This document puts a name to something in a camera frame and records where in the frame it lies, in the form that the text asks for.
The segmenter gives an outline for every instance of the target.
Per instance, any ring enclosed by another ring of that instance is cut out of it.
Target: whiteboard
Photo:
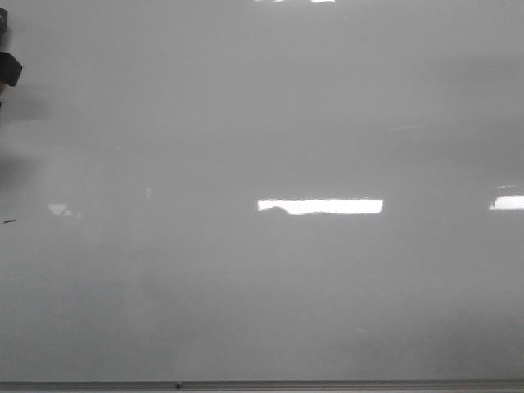
[[[524,377],[524,2],[1,5],[2,381]]]

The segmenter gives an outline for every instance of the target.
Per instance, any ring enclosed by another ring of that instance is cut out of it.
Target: black object
[[[7,31],[7,11],[0,8],[0,40]],[[20,78],[22,65],[11,53],[0,52],[0,83],[15,86]]]

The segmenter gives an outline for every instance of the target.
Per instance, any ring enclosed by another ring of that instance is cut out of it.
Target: white glossy surface
[[[2,380],[524,377],[524,2],[2,6]]]

